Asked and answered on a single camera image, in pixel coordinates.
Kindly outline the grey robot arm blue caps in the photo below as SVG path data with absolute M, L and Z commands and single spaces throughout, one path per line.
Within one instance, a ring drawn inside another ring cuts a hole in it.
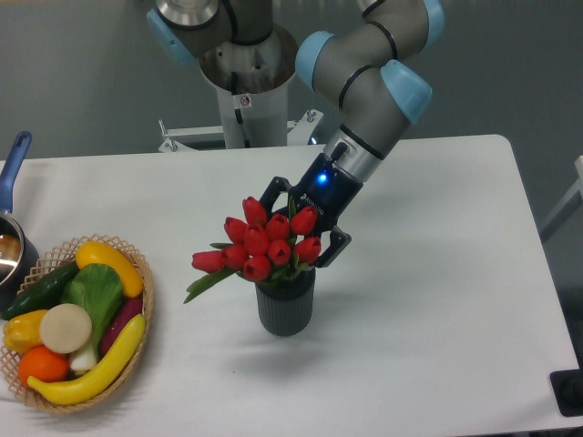
M 362 1 L 363 24 L 345 36 L 320 31 L 297 43 L 273 18 L 270 1 L 157 1 L 149 28 L 179 63 L 196 61 L 215 88 L 228 148 L 287 143 L 287 88 L 299 78 L 335 104 L 343 122 L 291 186 L 274 178 L 261 197 L 281 193 L 318 213 L 315 231 L 330 244 L 328 266 L 350 243 L 337 221 L 403 133 L 424 112 L 431 87 L 404 61 L 443 32 L 437 1 Z

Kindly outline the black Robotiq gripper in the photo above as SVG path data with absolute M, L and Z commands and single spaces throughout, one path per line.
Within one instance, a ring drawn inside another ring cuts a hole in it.
M 331 229 L 329 246 L 315 261 L 315 267 L 329 267 L 352 242 L 352 236 L 338 226 L 338 218 L 362 189 L 385 158 L 383 151 L 356 136 L 348 127 L 340 129 L 328 141 L 297 185 L 276 176 L 265 188 L 259 202 L 268 214 L 281 193 L 288 193 L 296 207 L 312 207 L 317 212 L 313 231 Z

